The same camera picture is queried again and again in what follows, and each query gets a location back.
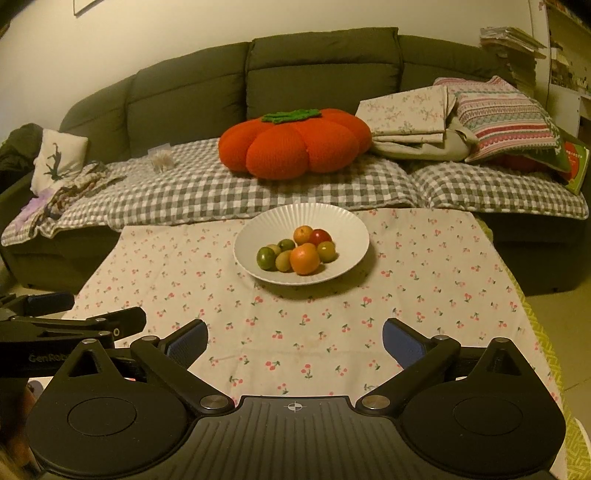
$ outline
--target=pumpkin pillow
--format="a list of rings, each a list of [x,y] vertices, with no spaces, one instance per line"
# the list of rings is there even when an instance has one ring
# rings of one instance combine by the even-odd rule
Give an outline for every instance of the pumpkin pillow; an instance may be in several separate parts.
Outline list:
[[[227,130],[219,141],[222,163],[259,179],[289,180],[307,171],[329,173],[369,150],[363,120],[341,110],[271,113]]]

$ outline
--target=purple cloth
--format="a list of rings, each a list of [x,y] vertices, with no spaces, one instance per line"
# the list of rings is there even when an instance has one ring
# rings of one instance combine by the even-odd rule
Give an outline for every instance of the purple cloth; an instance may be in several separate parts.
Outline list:
[[[48,187],[39,192],[39,197],[33,197],[29,203],[22,208],[21,213],[19,213],[13,220],[16,229],[20,230],[31,215],[46,205],[51,197],[53,197],[54,193],[55,191],[51,187]]]

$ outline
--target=green plum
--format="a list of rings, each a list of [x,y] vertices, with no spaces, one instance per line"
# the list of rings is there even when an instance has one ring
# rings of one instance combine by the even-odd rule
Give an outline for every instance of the green plum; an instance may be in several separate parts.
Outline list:
[[[281,248],[282,252],[293,250],[296,247],[296,243],[291,238],[284,238],[277,245],[279,245],[279,248]]]
[[[336,249],[333,242],[321,242],[317,247],[318,255],[323,263],[330,263],[336,259]]]
[[[256,263],[263,270],[273,270],[275,268],[275,252],[272,248],[262,247],[256,254]]]
[[[277,255],[277,259],[275,260],[277,270],[283,273],[287,273],[291,270],[290,254],[291,250],[286,250]]]
[[[269,244],[267,245],[271,250],[273,250],[275,252],[275,255],[279,255],[281,253],[281,247],[279,245],[275,245],[275,244]]]

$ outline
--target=red tomato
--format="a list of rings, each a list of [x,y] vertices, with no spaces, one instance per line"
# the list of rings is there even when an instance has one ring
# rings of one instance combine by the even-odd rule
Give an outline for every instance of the red tomato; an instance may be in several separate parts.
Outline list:
[[[332,242],[332,238],[326,230],[317,228],[315,230],[312,230],[312,233],[310,234],[310,239],[308,241],[311,244],[318,246],[322,242]]]

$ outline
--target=sofa backrest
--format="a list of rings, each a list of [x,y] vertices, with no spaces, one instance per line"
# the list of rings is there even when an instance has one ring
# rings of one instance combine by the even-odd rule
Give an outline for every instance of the sofa backrest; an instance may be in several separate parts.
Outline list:
[[[105,163],[149,148],[220,137],[266,113],[339,108],[432,85],[439,76],[488,80],[510,72],[471,46],[395,27],[259,38],[208,48],[140,70],[75,104],[60,131],[88,137],[88,160]]]
[[[413,35],[400,35],[398,41],[404,62],[400,90],[431,86],[438,77],[485,82],[498,75],[514,83],[511,72],[478,47]]]
[[[246,62],[246,116],[339,108],[398,91],[397,28],[359,28],[258,38]]]
[[[246,120],[248,47],[208,48],[140,70],[127,101],[132,157],[166,143],[219,137]]]
[[[66,113],[60,131],[89,139],[86,158],[106,163],[130,158],[125,105],[134,77],[93,93]]]

